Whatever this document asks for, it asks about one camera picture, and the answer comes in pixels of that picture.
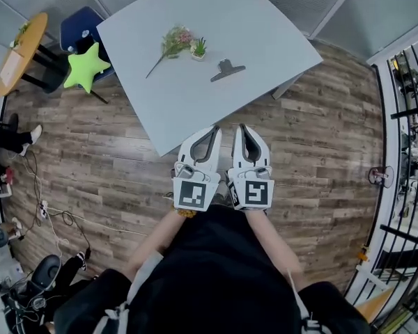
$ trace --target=potted plant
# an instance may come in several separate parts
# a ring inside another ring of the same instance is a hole
[[[191,43],[190,51],[192,53],[192,58],[195,61],[202,61],[204,56],[206,55],[206,40],[200,38],[199,40],[195,40],[195,43]]]

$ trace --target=chair leg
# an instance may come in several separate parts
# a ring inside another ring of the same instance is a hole
[[[90,94],[92,94],[94,97],[97,97],[101,102],[108,104],[108,101],[101,98],[98,94],[96,94],[95,92],[93,92],[92,90],[90,90]]]

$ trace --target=green star cushion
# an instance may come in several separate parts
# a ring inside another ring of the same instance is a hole
[[[99,42],[95,42],[84,54],[68,56],[71,72],[63,84],[64,88],[80,84],[87,93],[90,93],[95,75],[111,67],[110,63],[99,58],[98,52]]]

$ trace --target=white table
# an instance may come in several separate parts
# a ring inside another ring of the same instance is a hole
[[[161,55],[162,36],[177,24],[205,38],[205,60],[194,61],[183,51],[178,59],[163,60],[146,79]],[[282,91],[322,61],[268,0],[137,0],[101,23],[98,31],[161,156],[281,84]],[[246,70],[211,82],[225,58]]]

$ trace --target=wooden floor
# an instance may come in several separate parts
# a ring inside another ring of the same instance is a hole
[[[319,43],[324,62],[305,73],[280,99],[258,98],[223,119],[220,168],[230,167],[233,130],[252,126],[272,151],[274,200],[269,217],[303,261],[312,280],[332,281],[344,289],[358,263],[359,247],[372,224],[378,190],[369,184],[369,168],[380,164],[382,118],[376,76],[343,51]],[[11,95],[5,120],[20,117],[20,130],[43,126],[36,145],[42,198],[50,207],[113,228],[79,220],[93,254],[87,275],[107,267],[120,269],[132,249],[169,210],[169,170],[176,152],[158,157],[116,77],[93,89],[109,100],[104,105],[77,89],[45,95],[21,82]],[[3,202],[6,218],[30,226],[36,197],[24,159],[1,153],[1,163],[15,170],[14,195]],[[85,249],[75,227],[53,218],[63,259]],[[16,258],[34,268],[57,253],[48,222],[35,226],[26,239],[13,242]]]

